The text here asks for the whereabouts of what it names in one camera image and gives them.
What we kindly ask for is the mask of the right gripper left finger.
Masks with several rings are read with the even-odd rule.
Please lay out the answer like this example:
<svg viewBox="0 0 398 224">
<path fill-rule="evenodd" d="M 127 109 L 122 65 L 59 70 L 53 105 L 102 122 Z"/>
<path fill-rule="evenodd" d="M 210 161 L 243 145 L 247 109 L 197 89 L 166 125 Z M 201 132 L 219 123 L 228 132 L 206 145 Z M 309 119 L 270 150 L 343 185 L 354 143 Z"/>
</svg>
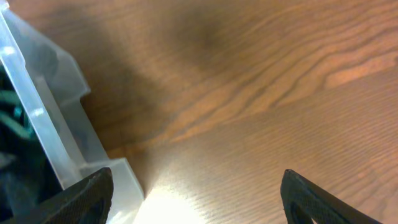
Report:
<svg viewBox="0 0 398 224">
<path fill-rule="evenodd" d="M 113 192 L 111 169 L 103 167 L 31 211 L 5 220 L 2 224 L 105 224 Z"/>
</svg>

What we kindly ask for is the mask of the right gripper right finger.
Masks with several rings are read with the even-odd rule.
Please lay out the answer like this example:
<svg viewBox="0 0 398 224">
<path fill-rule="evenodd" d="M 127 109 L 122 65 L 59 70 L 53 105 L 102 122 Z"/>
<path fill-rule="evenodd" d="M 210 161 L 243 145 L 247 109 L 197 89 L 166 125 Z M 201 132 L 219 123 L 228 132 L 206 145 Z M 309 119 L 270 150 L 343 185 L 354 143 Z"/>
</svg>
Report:
<svg viewBox="0 0 398 224">
<path fill-rule="evenodd" d="M 289 224 L 380 224 L 292 169 L 284 172 L 280 194 Z"/>
</svg>

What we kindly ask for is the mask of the dark green-black garment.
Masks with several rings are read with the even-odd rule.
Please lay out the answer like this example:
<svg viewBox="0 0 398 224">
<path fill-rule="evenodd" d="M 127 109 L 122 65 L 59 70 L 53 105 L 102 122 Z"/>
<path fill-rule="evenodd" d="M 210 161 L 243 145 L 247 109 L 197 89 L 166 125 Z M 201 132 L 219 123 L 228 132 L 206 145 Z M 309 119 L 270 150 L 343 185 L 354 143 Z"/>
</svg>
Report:
<svg viewBox="0 0 398 224">
<path fill-rule="evenodd" d="M 4 67 L 1 90 L 16 92 Z M 36 137 L 35 141 L 23 140 L 1 124 L 2 222 L 32 210 L 62 191 L 37 134 Z"/>
</svg>

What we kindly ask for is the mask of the green garment with tape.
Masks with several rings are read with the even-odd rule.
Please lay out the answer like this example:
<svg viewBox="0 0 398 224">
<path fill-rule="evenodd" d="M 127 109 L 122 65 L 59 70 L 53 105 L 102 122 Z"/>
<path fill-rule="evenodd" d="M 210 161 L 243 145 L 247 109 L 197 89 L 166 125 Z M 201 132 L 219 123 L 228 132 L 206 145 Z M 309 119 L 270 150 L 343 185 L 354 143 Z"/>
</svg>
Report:
<svg viewBox="0 0 398 224">
<path fill-rule="evenodd" d="M 1 90 L 1 124 L 23 140 L 37 139 L 17 93 L 12 90 Z"/>
</svg>

